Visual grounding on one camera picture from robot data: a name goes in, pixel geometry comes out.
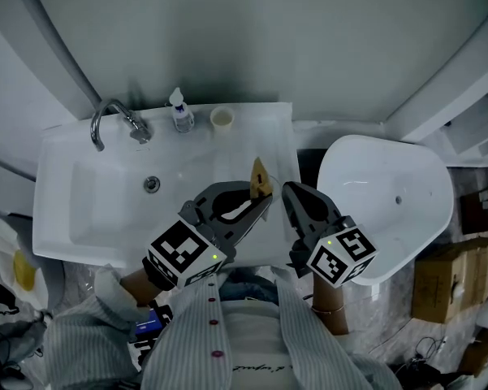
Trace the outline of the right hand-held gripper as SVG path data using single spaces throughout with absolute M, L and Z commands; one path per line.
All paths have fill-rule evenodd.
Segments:
M 335 204 L 323 193 L 307 184 L 288 181 L 282 188 L 282 199 L 291 226 L 300 239 L 289 253 L 301 278 L 312 272 L 333 288 L 355 279 L 378 255 L 378 247 L 362 225 L 342 216 Z M 330 221 L 315 231 L 313 221 Z

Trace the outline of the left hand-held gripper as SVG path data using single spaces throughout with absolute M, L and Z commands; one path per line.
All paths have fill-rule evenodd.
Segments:
M 272 194 L 252 199 L 248 181 L 214 183 L 151 232 L 147 259 L 173 286 L 194 284 L 235 261 L 236 246 L 272 201 Z

